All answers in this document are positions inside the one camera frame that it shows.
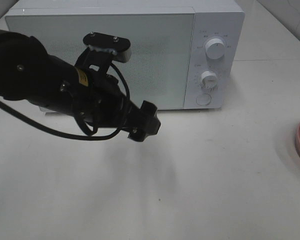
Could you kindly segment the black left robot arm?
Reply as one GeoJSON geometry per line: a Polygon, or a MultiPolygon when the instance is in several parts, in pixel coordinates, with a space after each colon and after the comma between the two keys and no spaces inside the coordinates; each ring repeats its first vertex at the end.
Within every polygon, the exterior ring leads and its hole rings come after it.
{"type": "Polygon", "coordinates": [[[105,141],[125,131],[136,142],[156,135],[161,123],[157,107],[136,106],[127,82],[115,66],[131,53],[128,39],[91,32],[75,64],[48,54],[33,36],[0,29],[0,109],[53,136],[79,141],[105,141]],[[26,100],[74,118],[82,135],[44,126],[18,112],[6,101],[26,100]]]}

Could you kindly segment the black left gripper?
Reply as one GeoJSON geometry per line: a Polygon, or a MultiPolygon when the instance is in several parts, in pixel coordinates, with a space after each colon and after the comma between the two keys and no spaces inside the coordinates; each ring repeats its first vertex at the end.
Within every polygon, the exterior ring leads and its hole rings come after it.
{"type": "Polygon", "coordinates": [[[128,138],[143,142],[158,133],[161,122],[158,108],[144,101],[137,107],[130,98],[130,89],[121,73],[118,78],[106,74],[93,75],[87,91],[74,97],[74,119],[87,141],[103,141],[115,137],[120,131],[128,138]]]}

